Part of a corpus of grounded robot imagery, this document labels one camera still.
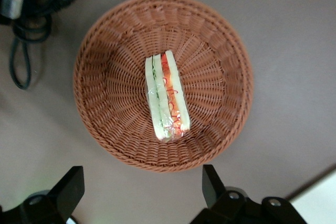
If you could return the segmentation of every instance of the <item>brown wicker basket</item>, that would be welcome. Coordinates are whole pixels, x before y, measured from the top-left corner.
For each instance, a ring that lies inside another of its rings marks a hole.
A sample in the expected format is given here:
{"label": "brown wicker basket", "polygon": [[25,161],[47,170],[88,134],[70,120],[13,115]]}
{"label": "brown wicker basket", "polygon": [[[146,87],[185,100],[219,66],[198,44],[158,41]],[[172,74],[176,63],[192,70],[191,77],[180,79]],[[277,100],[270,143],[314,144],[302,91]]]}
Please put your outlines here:
{"label": "brown wicker basket", "polygon": [[[154,134],[145,58],[172,50],[184,85],[191,131],[176,142]],[[128,0],[88,31],[74,90],[90,134],[126,164],[155,172],[202,165],[237,137],[248,117],[253,76],[230,25],[194,0]]]}

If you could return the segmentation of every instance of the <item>power cord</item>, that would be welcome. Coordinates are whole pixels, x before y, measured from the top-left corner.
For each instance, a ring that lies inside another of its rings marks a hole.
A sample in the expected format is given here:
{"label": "power cord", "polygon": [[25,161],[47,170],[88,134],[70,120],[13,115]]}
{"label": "power cord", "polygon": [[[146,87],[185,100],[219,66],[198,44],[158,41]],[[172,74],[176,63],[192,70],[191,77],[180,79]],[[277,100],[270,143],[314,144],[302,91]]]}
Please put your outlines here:
{"label": "power cord", "polygon": [[[73,1],[74,0],[48,0],[43,6],[36,6],[33,10],[22,13],[21,17],[14,21],[13,32],[15,34],[15,38],[9,55],[9,73],[18,88],[26,90],[31,81],[32,70],[28,54],[28,44],[41,43],[45,41],[51,33],[51,14],[69,6]],[[34,19],[41,18],[45,20],[43,25],[39,27],[29,26]],[[40,34],[40,36],[34,39],[29,38],[29,35],[32,34]],[[20,43],[22,44],[23,57],[26,65],[27,77],[25,82],[19,81],[14,66],[16,51]]]}

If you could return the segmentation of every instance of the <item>sandwich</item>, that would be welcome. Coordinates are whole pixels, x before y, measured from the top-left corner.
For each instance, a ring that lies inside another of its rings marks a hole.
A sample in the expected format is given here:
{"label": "sandwich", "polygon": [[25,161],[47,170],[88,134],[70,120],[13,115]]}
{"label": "sandwich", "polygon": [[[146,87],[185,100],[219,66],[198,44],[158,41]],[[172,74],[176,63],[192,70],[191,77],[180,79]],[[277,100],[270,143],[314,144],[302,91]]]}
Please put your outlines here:
{"label": "sandwich", "polygon": [[146,58],[145,75],[156,137],[163,142],[182,137],[190,130],[190,117],[173,53]]}

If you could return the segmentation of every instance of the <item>metal screw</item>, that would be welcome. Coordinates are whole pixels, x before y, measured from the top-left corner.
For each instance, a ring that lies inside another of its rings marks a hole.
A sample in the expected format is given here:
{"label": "metal screw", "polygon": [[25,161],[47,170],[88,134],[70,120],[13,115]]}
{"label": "metal screw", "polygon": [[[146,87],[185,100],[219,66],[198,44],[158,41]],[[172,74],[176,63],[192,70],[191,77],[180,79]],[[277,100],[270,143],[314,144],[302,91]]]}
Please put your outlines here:
{"label": "metal screw", "polygon": [[281,206],[280,201],[278,201],[277,199],[270,199],[268,202],[274,207],[280,207]]}
{"label": "metal screw", "polygon": [[233,191],[233,192],[229,193],[229,197],[231,199],[239,199],[239,194],[236,193],[235,191]]}
{"label": "metal screw", "polygon": [[32,198],[29,202],[30,205],[35,205],[36,203],[39,203],[42,200],[42,196],[36,196]]}

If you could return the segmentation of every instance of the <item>gray table surface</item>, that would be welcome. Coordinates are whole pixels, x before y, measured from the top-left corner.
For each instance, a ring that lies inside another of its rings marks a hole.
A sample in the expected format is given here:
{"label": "gray table surface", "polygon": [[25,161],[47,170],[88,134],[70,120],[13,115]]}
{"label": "gray table surface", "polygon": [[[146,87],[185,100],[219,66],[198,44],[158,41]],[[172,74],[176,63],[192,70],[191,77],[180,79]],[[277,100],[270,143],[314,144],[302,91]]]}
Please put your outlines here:
{"label": "gray table surface", "polygon": [[[21,91],[0,27],[0,204],[15,207],[83,165],[81,223],[189,223],[205,207],[202,168],[156,174],[127,166],[89,135],[76,110],[72,71],[80,43],[124,0],[77,0],[54,15],[51,37],[30,47],[33,85]],[[211,163],[225,185],[255,201],[284,197],[336,161],[336,0],[198,0],[241,36],[254,69],[249,119]]]}

